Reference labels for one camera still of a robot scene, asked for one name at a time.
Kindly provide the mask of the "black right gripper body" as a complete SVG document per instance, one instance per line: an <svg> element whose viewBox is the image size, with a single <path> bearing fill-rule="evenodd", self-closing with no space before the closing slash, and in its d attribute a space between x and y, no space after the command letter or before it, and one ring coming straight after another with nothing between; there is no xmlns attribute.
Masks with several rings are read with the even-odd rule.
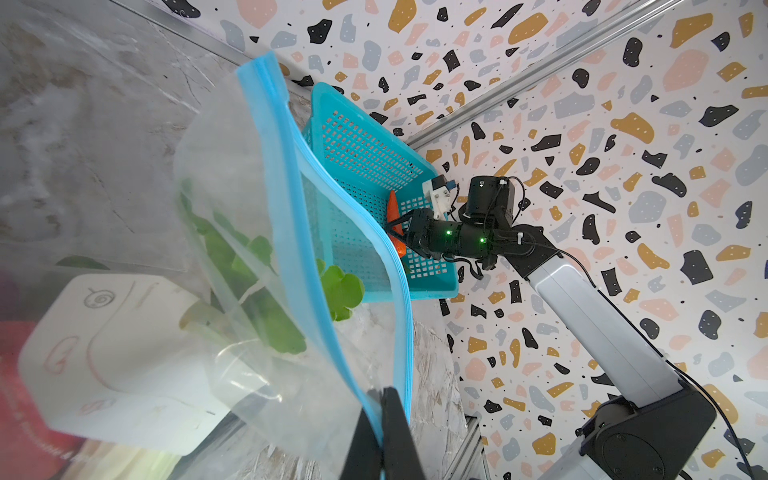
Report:
<svg viewBox="0 0 768 480"><path fill-rule="evenodd" d="M470 182L459 219L440 219L430 208L404 214L404 244L417 255L492 270L505 258L516 270L534 268L534 232L516 226L509 212L514 187L509 177L478 176Z"/></svg>

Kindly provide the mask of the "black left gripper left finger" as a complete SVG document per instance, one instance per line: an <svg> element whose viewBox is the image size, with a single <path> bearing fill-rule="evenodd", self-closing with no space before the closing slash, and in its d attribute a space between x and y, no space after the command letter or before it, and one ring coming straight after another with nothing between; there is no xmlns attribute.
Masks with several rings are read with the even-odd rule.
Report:
<svg viewBox="0 0 768 480"><path fill-rule="evenodd" d="M379 480L381 474L382 451L366 413L361 411L339 479Z"/></svg>

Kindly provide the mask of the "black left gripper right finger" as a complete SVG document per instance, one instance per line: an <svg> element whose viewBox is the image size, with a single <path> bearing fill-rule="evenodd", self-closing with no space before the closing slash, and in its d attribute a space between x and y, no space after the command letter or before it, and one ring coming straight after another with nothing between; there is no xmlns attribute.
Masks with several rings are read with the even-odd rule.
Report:
<svg viewBox="0 0 768 480"><path fill-rule="evenodd" d="M383 391L382 414L384 478L386 480L425 480L400 395L392 387L387 387Z"/></svg>

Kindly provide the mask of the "clear zip top bag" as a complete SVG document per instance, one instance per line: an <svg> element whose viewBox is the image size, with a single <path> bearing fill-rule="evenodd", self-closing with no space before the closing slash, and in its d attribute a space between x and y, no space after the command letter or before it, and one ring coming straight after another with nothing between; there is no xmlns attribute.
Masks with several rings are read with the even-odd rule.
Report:
<svg viewBox="0 0 768 480"><path fill-rule="evenodd" d="M376 220L303 139L277 58L227 75L168 158L49 87L1 157L1 475L420 479L413 320Z"/></svg>

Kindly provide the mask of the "white radish toy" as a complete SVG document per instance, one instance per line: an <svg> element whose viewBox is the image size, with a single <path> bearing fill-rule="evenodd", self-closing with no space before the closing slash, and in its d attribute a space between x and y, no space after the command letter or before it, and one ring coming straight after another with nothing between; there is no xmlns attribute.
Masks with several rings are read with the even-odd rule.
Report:
<svg viewBox="0 0 768 480"><path fill-rule="evenodd" d="M193 212L191 186L182 183L180 204L182 218L189 221L201 238L204 252L260 338L281 354L300 354L307 348L305 337L267 288L256 289L258 276L245 264L213 224ZM357 276L337 265L317 259L331 320L348 320L363 300L365 286Z"/></svg>

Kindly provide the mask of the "red strawberry toy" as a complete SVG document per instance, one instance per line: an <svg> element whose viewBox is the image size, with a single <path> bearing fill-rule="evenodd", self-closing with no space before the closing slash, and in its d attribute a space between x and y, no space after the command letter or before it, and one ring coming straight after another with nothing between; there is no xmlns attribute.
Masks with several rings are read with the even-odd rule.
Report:
<svg viewBox="0 0 768 480"><path fill-rule="evenodd" d="M50 430L21 380L18 362L32 323L1 324L1 477L58 479L83 440Z"/></svg>

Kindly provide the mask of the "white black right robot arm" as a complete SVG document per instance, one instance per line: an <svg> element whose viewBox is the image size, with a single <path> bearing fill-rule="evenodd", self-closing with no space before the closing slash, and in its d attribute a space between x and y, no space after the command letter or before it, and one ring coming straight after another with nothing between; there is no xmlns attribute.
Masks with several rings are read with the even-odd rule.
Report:
<svg viewBox="0 0 768 480"><path fill-rule="evenodd" d="M715 406L599 291L580 262L543 228L509 216L513 198L510 179L475 177L460 221L419 208L385 230L424 258L468 263L475 276L505 258L619 390L595 409L544 478L677 478L712 426Z"/></svg>

